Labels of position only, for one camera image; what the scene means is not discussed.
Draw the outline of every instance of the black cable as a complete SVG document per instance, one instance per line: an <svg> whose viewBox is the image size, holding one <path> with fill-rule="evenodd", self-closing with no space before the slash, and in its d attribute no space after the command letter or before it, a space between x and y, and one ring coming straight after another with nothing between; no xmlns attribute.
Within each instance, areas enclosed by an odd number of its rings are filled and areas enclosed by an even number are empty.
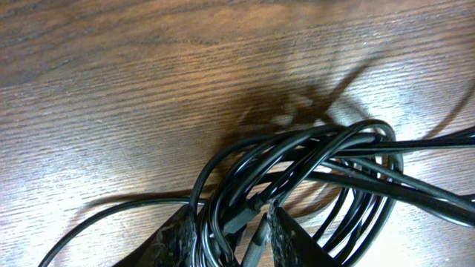
<svg viewBox="0 0 475 267"><path fill-rule="evenodd" d="M402 154L427 149L475 148L475 127L428 140L397 142L393 129L383 121L365 120L349 127L325 125L243 139L217 153L201 171L191 196L127 202L106 209L79 224L64 236L43 259L47 266L59 250L79 232L110 214L128 208L166 202L187 203L194 214L197 241L191 255L200 267L239 266L230 240L259 215L267 203L283 205L304 180L341 186L335 205L313 235L319 241L338 225L323 246L336 251L335 261L353 266L371 246L393 210L402 201L452 223L475 227L475 194L457 195L403 173ZM209 175L227 157L241 154L224 175L212 197L198 213L199 196ZM283 171L273 171L286 163ZM316 171L318 166L331 173ZM256 185L265 189L249 198ZM344 204L352 201L347 210ZM335 218L344 212L343 219ZM261 245L254 245L262 250Z"/></svg>

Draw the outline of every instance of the tabletop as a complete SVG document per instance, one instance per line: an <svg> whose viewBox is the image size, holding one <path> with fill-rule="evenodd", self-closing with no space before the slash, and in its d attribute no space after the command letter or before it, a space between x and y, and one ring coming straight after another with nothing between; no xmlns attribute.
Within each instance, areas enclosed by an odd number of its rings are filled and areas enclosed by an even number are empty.
<svg viewBox="0 0 475 267"><path fill-rule="evenodd" d="M376 118L404 140L472 126L474 67L472 0L3 1L0 266L38 265L118 202L186 194L250 131ZM404 160L411 176L474 192L473 152ZM287 210L334 195L316 190L300 186ZM177 208L113 215L52 265L110 266ZM473 266L474 246L472 229L398 203L358 265Z"/></svg>

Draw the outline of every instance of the cord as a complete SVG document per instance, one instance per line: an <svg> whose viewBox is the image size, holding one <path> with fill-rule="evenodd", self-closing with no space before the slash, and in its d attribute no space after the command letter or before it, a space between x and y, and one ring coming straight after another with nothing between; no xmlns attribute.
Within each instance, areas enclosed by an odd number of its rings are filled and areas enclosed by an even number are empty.
<svg viewBox="0 0 475 267"><path fill-rule="evenodd" d="M427 140L397 142L386 122L369 119L347 127L324 125L242 139L210 159L189 198L139 200L101 211L67 233L39 266L47 266L72 238L108 215L166 203L191 206L198 236L192 255L198 266L256 266L259 259L251 257L239 263L231 240L238 239L246 224L259 215L265 204L283 205L304 180L341 186L330 214L312 238L320 242L330 226L337 223L323 250L330 253L347 240L336 252L335 261L343 266L354 266L383 229L396 201L409 203L451 223L475 227L475 194L458 195L403 172L404 153L460 148L475 148L475 127ZM212 196L199 200L208 177L228 157L234 157L235 163ZM271 172L283 162L289 163L285 170ZM318 166L332 171L316 171ZM265 189L250 196L252 189L262 184L266 184ZM350 207L343 211L347 201L351 201ZM204 207L198 211L199 204ZM335 222L342 212L343 220ZM268 222L261 220L253 237L257 241L249 245L246 255L262 255L266 245L263 237L269 230L263 223Z"/></svg>

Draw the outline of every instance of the wood grain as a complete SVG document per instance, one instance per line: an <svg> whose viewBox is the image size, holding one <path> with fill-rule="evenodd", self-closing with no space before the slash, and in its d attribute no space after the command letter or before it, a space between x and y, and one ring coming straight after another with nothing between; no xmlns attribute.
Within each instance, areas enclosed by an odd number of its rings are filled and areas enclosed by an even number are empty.
<svg viewBox="0 0 475 267"><path fill-rule="evenodd" d="M312 100L299 123L378 118L400 139L472 126L474 67L471 0L3 1L0 266L37 265L118 196L189 190L213 153L295 94ZM409 175L474 192L473 152L404 159ZM294 200L293 213L315 201ZM110 266L176 209L113 215L53 265ZM472 266L474 240L398 204L359 265Z"/></svg>

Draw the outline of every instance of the wooden table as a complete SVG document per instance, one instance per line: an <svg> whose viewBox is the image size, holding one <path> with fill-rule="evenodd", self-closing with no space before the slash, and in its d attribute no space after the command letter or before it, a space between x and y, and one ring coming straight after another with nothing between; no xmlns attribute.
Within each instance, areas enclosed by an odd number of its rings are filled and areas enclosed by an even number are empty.
<svg viewBox="0 0 475 267"><path fill-rule="evenodd" d="M471 0L3 1L0 266L37 265L132 194L189 190L213 153L299 97L296 123L371 117L399 139L472 126L474 67ZM409 175L474 192L473 151L404 159ZM176 209L114 215L53 265L110 266ZM359 265L473 266L474 248L474 230L399 203Z"/></svg>

